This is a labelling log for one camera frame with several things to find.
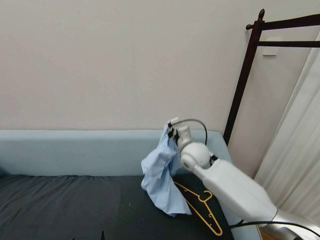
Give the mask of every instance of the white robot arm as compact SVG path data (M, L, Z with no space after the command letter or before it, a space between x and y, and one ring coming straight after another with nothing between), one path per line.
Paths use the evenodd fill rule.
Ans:
M177 122L178 118L174 118L170 124L174 125ZM244 221L292 222L291 219L320 233L320 228L304 218L278 209L262 186L230 162L218 158L209 166L213 154L205 144L192 141L190 128L187 125L175 128L175 139L181 152L183 167L201 179L209 191ZM297 226L261 225L263 226L266 232L283 240L296 239L297 236L304 240L320 239L312 232Z

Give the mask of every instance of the yellow hanger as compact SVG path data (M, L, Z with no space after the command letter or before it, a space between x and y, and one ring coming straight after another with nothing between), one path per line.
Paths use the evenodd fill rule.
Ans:
M207 201L212 198L212 193L211 193L210 191L208 191L208 190L203 191L204 193L209 193L209 197L207 197L205 200L202 200L202 199L200 199L200 195L199 195L199 194L196 194L195 192L191 191L190 189L186 188L185 186L181 185L180 183L177 183L177 182L174 182L174 183L175 183L176 185L180 186L181 188L183 188L185 192L190 192L190 193L192 193L193 195L195 195L195 196L198 198L198 200L206 206L206 208L207 208L208 211L209 211L209 218L213 218L215 224L216 224L217 227L219 228L219 232L216 232L216 231L211 227L211 224L208 223L208 222L204 219L204 217L196 210L196 208L195 208L194 206L192 206L192 204L191 204L186 198L184 198L185 201L186 201L186 203L196 212L196 214L198 214L198 216L201 218L202 221L204 221L204 223L209 227L209 229L210 229L215 235L221 236L221 235L223 234L223 231L222 231L222 229L221 229L218 221L216 220L215 216L213 215L211 209L210 209L209 206L207 205Z

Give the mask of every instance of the wall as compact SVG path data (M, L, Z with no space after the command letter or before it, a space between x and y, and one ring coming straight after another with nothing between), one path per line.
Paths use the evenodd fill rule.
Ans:
M223 132L250 36L245 26L261 8L273 21L318 13L320 2L2 0L0 129L159 129L180 116ZM281 36L312 40L317 31ZM257 53L229 146L248 174L308 51Z

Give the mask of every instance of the blue cloth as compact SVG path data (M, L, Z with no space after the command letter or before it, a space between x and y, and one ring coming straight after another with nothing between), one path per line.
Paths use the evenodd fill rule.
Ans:
M157 148L142 160L141 167L144 174L141 187L158 209L172 217L176 214L191 215L186 200L172 179L182 165L179 149L168 137L168 124L163 127Z

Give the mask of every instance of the light blue sofa backrest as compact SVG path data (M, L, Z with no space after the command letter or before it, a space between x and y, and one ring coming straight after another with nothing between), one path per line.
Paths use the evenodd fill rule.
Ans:
M0 130L0 175L142 175L143 160L161 130ZM204 131L193 131L203 142ZM219 132L208 132L213 153L230 159Z

